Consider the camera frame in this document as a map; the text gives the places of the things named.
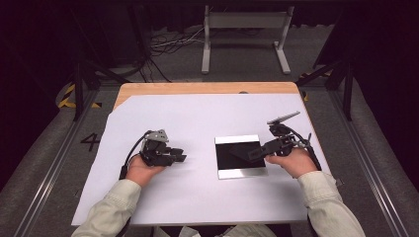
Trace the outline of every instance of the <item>hand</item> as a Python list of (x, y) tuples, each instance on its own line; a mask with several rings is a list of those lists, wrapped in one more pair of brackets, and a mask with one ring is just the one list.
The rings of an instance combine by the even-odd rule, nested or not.
[(135, 155), (129, 162), (126, 178), (144, 188), (151, 181), (151, 178), (162, 172), (164, 168), (162, 166), (149, 167), (142, 161), (139, 155)]
[(265, 159), (271, 164), (277, 164), (286, 169), (293, 178), (299, 178), (308, 172), (317, 171), (308, 152), (302, 148), (293, 148), (288, 156), (268, 155)]

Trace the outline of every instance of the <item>forearm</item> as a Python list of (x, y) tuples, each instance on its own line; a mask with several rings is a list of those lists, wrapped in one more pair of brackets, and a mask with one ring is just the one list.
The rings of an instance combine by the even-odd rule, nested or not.
[(310, 172), (298, 178), (311, 224), (319, 236), (365, 236), (352, 211), (342, 202), (333, 177)]
[(141, 187), (133, 181), (118, 181), (90, 209), (87, 220), (72, 236), (116, 236), (135, 211), (140, 191)]

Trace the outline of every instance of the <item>shirt cuff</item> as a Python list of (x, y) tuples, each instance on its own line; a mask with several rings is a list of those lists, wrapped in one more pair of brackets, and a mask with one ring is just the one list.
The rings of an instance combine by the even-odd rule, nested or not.
[(321, 171), (306, 173), (298, 178), (299, 185), (304, 194), (304, 204), (309, 206), (313, 201), (337, 198), (342, 201), (336, 188), (336, 181), (332, 176)]
[(141, 193), (141, 186), (131, 180), (117, 181), (105, 198), (112, 199), (117, 204), (124, 206), (131, 213), (135, 211), (136, 203)]

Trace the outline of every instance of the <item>person's left hand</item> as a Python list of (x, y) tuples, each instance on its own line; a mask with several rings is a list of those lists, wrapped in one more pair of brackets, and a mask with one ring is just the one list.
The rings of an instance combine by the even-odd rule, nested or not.
[(129, 162), (126, 178), (144, 188), (155, 175), (164, 169), (165, 167), (162, 166), (149, 167), (142, 161), (139, 155), (135, 155)]

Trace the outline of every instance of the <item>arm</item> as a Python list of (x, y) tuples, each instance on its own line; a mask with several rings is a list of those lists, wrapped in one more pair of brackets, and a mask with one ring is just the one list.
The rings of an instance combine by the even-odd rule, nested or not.
[(132, 216), (138, 202), (141, 187), (164, 167), (148, 167), (139, 156), (132, 157), (126, 179), (118, 181), (89, 211), (87, 220), (72, 236), (116, 236)]
[(311, 224), (319, 236), (365, 236), (357, 218), (342, 202), (336, 181), (317, 171), (305, 150), (295, 148), (287, 157), (267, 156), (266, 160), (297, 178)]

